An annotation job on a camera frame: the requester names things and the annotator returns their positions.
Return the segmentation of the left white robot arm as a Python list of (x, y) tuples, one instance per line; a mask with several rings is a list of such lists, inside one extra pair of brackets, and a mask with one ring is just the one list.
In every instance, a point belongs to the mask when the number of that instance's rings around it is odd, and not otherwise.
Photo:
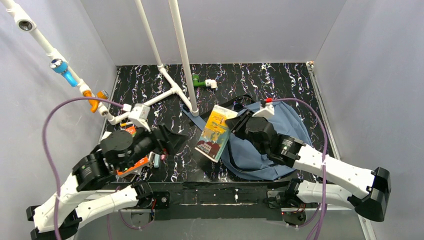
[(187, 135), (174, 133), (163, 123), (151, 130), (138, 128), (135, 134), (126, 130), (106, 132), (100, 143), (72, 168), (58, 192), (42, 205), (27, 208), (27, 218), (34, 223), (31, 239), (68, 239), (97, 218), (154, 200), (154, 191), (143, 180), (94, 200), (87, 197), (114, 182), (119, 171), (150, 153), (176, 155), (187, 140)]

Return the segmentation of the yellow green picture book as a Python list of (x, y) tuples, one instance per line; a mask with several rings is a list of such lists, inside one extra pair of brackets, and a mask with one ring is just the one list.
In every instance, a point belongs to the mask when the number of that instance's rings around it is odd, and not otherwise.
[(233, 119), (237, 115), (234, 110), (215, 105), (194, 149), (212, 162), (218, 163), (230, 138), (226, 120)]

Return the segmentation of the orange green treehouse book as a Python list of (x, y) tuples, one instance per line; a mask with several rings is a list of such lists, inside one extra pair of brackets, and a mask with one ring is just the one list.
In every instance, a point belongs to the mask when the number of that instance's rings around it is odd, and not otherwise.
[[(125, 131), (129, 132), (133, 137), (136, 134), (136, 128), (134, 126), (126, 128)], [(146, 155), (145, 157), (137, 161), (132, 167), (126, 169), (125, 171), (118, 171), (117, 176), (119, 178), (124, 178), (130, 174), (139, 175), (138, 171), (142, 169), (143, 167), (148, 166), (149, 164), (150, 164), (149, 155)]]

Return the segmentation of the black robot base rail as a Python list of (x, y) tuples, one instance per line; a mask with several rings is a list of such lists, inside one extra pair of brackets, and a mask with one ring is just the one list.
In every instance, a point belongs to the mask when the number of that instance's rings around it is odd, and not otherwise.
[(177, 219), (282, 220), (282, 209), (299, 212), (306, 207), (295, 196), (293, 181), (257, 182), (146, 182), (137, 183), (140, 196), (134, 210), (153, 212), (156, 221)]

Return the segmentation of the blue student backpack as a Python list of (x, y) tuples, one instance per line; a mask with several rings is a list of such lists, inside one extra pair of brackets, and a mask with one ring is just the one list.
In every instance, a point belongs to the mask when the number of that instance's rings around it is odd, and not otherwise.
[[(262, 112), (269, 106), (264, 100), (245, 106), (239, 112), (218, 105), (219, 113), (228, 113), (227, 122), (229, 127), (224, 128), (224, 133), (216, 134), (217, 140), (210, 137), (201, 137), (200, 143), (218, 144), (217, 154), (212, 157), (216, 162), (221, 159), (224, 165), (236, 176), (245, 180), (273, 181), (288, 175), (294, 168), (279, 161), (272, 160), (261, 146), (264, 139), (255, 137), (249, 139), (246, 136), (247, 124), (258, 127), (259, 123), (253, 123), (253, 117), (261, 117)], [(278, 135), (290, 136), (312, 145), (307, 128), (297, 112), (282, 101), (273, 102), (273, 115), (267, 118), (266, 127), (273, 127), (275, 133), (268, 140), (276, 140)]]

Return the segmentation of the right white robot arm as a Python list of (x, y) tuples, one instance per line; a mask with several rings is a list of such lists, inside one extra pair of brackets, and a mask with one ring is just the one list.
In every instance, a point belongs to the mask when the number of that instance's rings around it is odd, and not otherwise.
[(284, 194), (286, 198), (353, 209), (374, 222), (385, 220), (392, 190), (387, 169), (361, 168), (325, 155), (300, 139), (277, 133), (266, 118), (253, 116), (251, 112), (227, 119), (225, 123), (232, 134), (249, 141), (275, 164), (320, 176), (323, 183), (330, 181), (329, 186), (292, 181)]

